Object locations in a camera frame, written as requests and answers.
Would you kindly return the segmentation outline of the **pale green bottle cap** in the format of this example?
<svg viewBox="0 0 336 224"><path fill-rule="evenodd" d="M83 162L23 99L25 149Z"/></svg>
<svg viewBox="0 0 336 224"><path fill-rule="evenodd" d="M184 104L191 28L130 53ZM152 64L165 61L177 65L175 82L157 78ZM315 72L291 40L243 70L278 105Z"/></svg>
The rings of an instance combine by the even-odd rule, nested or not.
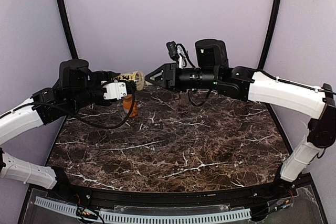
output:
<svg viewBox="0 0 336 224"><path fill-rule="evenodd" d="M154 81L155 80L153 78L145 77L145 85L146 86L152 86Z"/></svg>

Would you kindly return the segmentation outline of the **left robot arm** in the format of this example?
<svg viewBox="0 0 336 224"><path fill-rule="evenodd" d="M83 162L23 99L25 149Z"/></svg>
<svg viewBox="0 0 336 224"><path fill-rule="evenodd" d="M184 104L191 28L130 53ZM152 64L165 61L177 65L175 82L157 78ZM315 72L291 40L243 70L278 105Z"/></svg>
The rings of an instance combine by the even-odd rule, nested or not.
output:
<svg viewBox="0 0 336 224"><path fill-rule="evenodd" d="M110 106L127 96L124 82L115 80L117 73L89 69L82 59L64 61L59 66L59 78L51 88L34 93L23 103L1 115L1 144L16 136L50 124L59 118L74 116L90 104ZM66 182L62 169L39 166L17 159L1 151L1 178L53 189Z"/></svg>

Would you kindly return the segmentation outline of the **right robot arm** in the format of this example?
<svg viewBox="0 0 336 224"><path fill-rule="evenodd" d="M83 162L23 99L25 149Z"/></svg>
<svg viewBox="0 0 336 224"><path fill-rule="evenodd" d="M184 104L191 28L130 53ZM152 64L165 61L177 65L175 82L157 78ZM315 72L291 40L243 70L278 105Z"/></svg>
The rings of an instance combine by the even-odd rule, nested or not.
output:
<svg viewBox="0 0 336 224"><path fill-rule="evenodd" d="M335 143L335 100L330 85L308 86L274 77L261 69L231 68L222 40L197 41L198 66L190 68L182 68L179 63L188 57L183 46L173 41L166 46L173 63L165 63L145 76L153 85L174 92L215 90L232 99L273 104L310 117L309 134L280 167L280 181L295 181L322 150Z"/></svg>

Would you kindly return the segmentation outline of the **green tea bottle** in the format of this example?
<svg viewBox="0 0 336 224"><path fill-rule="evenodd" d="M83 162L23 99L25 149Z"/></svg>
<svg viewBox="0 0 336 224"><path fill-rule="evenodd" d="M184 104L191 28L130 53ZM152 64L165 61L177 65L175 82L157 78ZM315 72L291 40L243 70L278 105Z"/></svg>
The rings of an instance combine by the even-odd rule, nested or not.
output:
<svg viewBox="0 0 336 224"><path fill-rule="evenodd" d="M145 75L142 71L134 71L128 73L122 73L113 77L112 80L118 80L121 82L132 82L135 84L136 90L141 91L145 87Z"/></svg>

